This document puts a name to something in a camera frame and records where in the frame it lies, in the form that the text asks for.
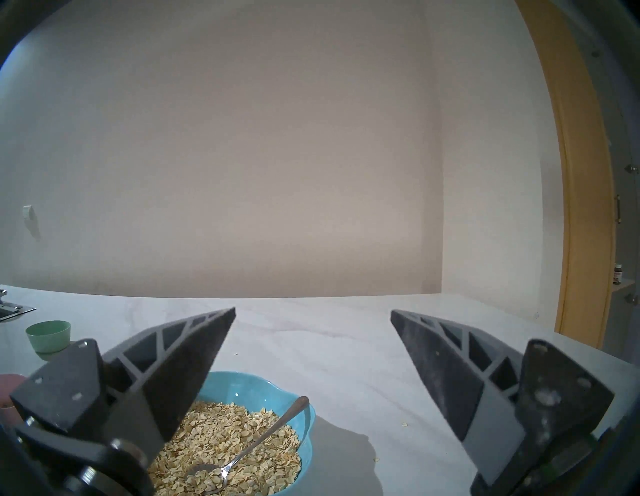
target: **sink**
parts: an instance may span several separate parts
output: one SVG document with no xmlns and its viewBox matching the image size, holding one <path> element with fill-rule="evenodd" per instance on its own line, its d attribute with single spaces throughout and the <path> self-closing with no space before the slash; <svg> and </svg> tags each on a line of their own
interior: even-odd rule
<svg viewBox="0 0 640 496">
<path fill-rule="evenodd" d="M 35 310 L 35 308 L 25 307 L 24 305 L 18 305 L 16 303 L 9 303 L 8 301 L 2 301 L 2 297 L 5 294 L 6 289 L 0 289 L 0 321 L 11 319 L 13 317 L 17 317 Z"/>
</svg>

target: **blue bowl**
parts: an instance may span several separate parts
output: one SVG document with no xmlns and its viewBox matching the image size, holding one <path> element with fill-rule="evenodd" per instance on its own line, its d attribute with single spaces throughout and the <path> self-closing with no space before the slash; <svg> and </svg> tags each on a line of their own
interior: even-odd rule
<svg viewBox="0 0 640 496">
<path fill-rule="evenodd" d="M 244 406 L 249 412 L 257 412 L 263 408 L 273 410 L 282 415 L 298 398 L 297 394 L 283 391 L 266 379 L 245 374 L 243 372 L 209 372 L 200 389 L 198 399 L 216 403 L 235 403 Z M 288 422 L 296 430 L 300 446 L 298 454 L 302 466 L 296 481 L 278 494 L 286 494 L 305 476 L 314 449 L 311 446 L 309 434 L 316 421 L 316 411 L 309 405 Z"/>
</svg>

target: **shelf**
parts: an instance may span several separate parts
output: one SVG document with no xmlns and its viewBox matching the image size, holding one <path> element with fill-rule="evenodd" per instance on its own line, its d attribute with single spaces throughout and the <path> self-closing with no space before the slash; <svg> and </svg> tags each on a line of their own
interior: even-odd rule
<svg viewBox="0 0 640 496">
<path fill-rule="evenodd" d="M 620 291 L 621 289 L 629 287 L 635 283 L 636 281 L 634 281 L 633 279 L 623 279 L 620 284 L 611 284 L 611 291 Z"/>
</svg>

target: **cabinet handle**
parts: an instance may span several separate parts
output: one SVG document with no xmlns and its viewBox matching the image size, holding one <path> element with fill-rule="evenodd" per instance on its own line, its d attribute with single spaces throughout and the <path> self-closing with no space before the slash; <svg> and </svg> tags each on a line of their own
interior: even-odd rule
<svg viewBox="0 0 640 496">
<path fill-rule="evenodd" d="M 620 217 L 620 195 L 616 195 L 616 208 L 618 211 L 618 216 L 616 217 L 616 223 L 622 223 L 622 218 Z"/>
</svg>

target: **rolled oats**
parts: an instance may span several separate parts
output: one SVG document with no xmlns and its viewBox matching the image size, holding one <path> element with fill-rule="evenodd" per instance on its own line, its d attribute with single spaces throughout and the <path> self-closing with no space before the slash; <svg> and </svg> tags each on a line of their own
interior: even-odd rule
<svg viewBox="0 0 640 496">
<path fill-rule="evenodd" d="M 209 473 L 201 470 L 187 480 L 184 477 L 193 465 L 224 467 L 276 420 L 278 416 L 264 408 L 249 413 L 234 403 L 194 403 L 149 467 L 156 495 L 201 495 L 221 488 L 219 468 Z M 268 496 L 282 491 L 300 472 L 298 446 L 295 430 L 284 426 L 237 463 L 220 494 Z"/>
</svg>

